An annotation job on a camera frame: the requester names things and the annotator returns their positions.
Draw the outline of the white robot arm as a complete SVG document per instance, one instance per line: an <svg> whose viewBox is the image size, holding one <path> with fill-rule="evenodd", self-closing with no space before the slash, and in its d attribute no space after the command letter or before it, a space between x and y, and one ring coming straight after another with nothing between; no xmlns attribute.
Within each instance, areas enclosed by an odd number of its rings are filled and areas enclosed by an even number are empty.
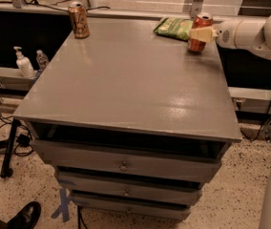
<svg viewBox="0 0 271 229"><path fill-rule="evenodd" d="M271 60L271 15L268 18L226 20L213 26L190 29L189 37L200 42L216 40L227 49L242 49ZM271 229L271 172L266 185L259 229Z"/></svg>

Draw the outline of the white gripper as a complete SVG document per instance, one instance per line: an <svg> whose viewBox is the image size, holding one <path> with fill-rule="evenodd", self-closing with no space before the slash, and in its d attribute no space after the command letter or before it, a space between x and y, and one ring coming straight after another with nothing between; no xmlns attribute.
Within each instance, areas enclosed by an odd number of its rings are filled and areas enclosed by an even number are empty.
<svg viewBox="0 0 271 229"><path fill-rule="evenodd" d="M237 47L235 36L240 23L240 20L227 20L215 24L214 28L209 26L190 29L189 37L205 43L211 43L216 39L219 46L226 49L235 49Z"/></svg>

